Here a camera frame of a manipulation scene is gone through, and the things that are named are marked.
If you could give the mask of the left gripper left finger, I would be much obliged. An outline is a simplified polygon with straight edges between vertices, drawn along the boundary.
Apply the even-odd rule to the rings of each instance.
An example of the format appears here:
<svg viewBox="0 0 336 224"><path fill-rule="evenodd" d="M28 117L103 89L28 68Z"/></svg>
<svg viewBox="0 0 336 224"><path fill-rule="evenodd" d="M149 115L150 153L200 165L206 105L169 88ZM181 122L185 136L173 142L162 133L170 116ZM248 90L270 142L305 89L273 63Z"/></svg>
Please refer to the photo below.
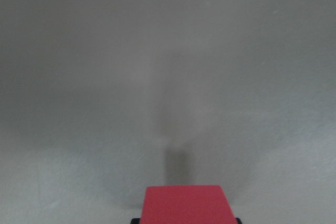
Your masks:
<svg viewBox="0 0 336 224"><path fill-rule="evenodd" d="M140 218L133 218L131 224L140 224Z"/></svg>

